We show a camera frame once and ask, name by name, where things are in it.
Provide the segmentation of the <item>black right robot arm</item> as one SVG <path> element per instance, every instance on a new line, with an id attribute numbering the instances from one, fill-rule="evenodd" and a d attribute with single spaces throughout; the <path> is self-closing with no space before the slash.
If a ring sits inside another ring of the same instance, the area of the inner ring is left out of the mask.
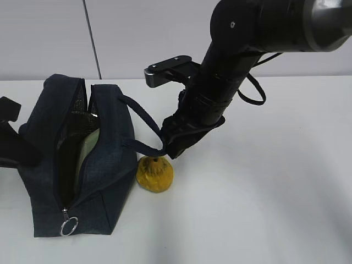
<path id="1" fill-rule="evenodd" d="M 162 124 L 166 153 L 179 157 L 224 123 L 223 113 L 250 70 L 267 53 L 332 52 L 351 36 L 351 1 L 220 1 L 211 44 L 184 81 L 176 112 Z"/>

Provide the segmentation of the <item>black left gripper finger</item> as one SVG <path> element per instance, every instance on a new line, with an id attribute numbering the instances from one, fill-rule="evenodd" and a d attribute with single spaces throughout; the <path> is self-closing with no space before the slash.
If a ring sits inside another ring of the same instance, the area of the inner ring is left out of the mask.
<path id="1" fill-rule="evenodd" d="M 21 104 L 3 96 L 0 99 L 1 122 L 16 122 L 21 110 Z"/>
<path id="2" fill-rule="evenodd" d="M 11 126 L 1 121 L 1 167 L 36 166 L 42 155 Z"/>

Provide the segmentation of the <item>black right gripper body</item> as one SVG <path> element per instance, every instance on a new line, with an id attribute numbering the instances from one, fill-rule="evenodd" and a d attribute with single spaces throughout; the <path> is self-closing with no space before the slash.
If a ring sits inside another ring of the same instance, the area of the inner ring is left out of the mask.
<path id="1" fill-rule="evenodd" d="M 168 149 L 188 149 L 225 122 L 226 92 L 223 89 L 185 89 L 179 94 L 176 112 L 163 121 L 161 132 Z"/>

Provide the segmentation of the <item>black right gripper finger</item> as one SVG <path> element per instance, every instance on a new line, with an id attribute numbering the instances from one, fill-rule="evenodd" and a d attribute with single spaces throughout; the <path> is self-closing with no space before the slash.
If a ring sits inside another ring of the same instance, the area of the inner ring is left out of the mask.
<path id="1" fill-rule="evenodd" d="M 166 147 L 167 155 L 172 159 L 178 158 L 186 149 L 197 143 L 194 139 L 175 139 Z"/>

